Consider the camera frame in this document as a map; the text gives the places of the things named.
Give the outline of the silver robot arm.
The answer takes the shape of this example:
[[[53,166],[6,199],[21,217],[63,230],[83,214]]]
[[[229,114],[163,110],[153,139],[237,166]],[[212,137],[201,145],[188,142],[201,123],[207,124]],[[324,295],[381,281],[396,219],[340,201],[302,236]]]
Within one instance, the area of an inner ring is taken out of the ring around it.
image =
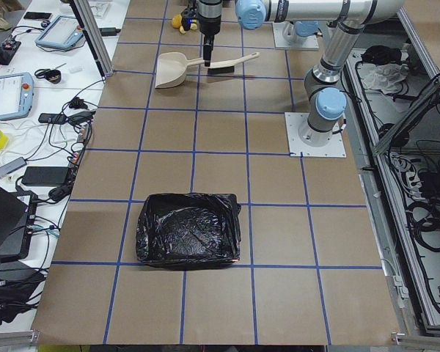
[[[310,83],[336,84],[359,35],[368,24],[392,17],[403,1],[236,1],[235,15],[244,29],[254,30],[265,22],[334,21],[334,30],[320,62],[307,75]]]
[[[182,33],[198,29],[206,40],[212,40],[220,32],[223,1],[189,1],[179,15],[172,19],[172,26]],[[266,21],[288,22],[300,37],[308,37],[318,31],[318,22],[293,20],[290,17],[290,1],[236,1],[235,15],[239,24],[248,30],[257,29]]]

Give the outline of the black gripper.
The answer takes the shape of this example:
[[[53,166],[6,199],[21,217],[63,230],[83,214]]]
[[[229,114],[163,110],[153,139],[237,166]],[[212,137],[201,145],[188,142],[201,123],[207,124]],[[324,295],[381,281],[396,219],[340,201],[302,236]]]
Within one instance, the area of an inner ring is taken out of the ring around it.
[[[194,0],[188,0],[187,6],[181,12],[180,30],[197,30],[196,4]]]
[[[199,0],[197,2],[199,30],[204,36],[204,66],[210,67],[214,37],[221,28],[221,2],[219,0]]]

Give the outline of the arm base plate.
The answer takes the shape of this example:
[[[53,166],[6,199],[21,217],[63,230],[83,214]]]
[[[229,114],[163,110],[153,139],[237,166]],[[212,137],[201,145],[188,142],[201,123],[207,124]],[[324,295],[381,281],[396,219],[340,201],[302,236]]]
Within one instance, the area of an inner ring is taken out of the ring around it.
[[[273,24],[276,49],[317,51],[319,49],[317,21],[281,22]]]
[[[331,131],[317,132],[309,126],[308,116],[308,113],[285,113],[290,157],[345,158],[339,123],[335,122]]]

